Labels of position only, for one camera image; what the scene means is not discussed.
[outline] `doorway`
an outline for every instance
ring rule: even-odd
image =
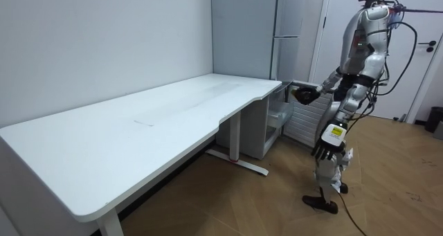
[[[443,10],[441,0],[399,0],[399,2],[408,8]],[[323,5],[324,23],[322,22],[323,27],[318,30],[309,76],[309,81],[316,84],[320,84],[339,65],[343,33],[349,20],[363,3],[358,0],[325,0]],[[406,13],[404,21],[413,26],[418,33],[414,58],[394,91],[377,100],[372,116],[393,119],[410,115],[411,107],[440,45],[443,15]],[[387,58],[390,81],[388,86],[380,88],[379,93],[391,90],[410,57],[413,43],[414,34],[406,26],[400,26],[392,32]]]

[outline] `desk surface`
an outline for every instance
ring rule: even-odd
[[[208,74],[0,129],[80,222],[104,215],[281,82]]]

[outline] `door handle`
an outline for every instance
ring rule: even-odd
[[[418,43],[419,45],[429,45],[429,46],[435,46],[437,45],[436,41],[430,41],[430,42],[422,42],[422,43]]]

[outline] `black bin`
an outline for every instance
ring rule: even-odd
[[[428,120],[424,125],[426,131],[434,133],[437,129],[438,123],[443,120],[443,107],[432,107]]]

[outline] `wooden floor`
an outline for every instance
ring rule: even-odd
[[[380,118],[352,130],[343,197],[357,224],[374,236],[443,235],[443,141]],[[337,215],[301,201],[318,193],[308,150],[280,138],[262,161],[242,158],[268,177],[203,155],[122,222],[125,235],[360,235],[338,195]]]

